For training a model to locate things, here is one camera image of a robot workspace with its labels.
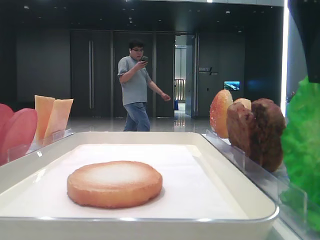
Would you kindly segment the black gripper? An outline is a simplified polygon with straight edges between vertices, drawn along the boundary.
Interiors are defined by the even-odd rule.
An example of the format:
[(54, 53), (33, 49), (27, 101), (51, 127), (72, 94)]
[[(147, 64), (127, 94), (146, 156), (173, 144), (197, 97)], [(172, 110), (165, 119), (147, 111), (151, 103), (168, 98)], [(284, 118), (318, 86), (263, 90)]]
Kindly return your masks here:
[(311, 83), (320, 82), (320, 2), (291, 0), (289, 11), (303, 45), (307, 76)]

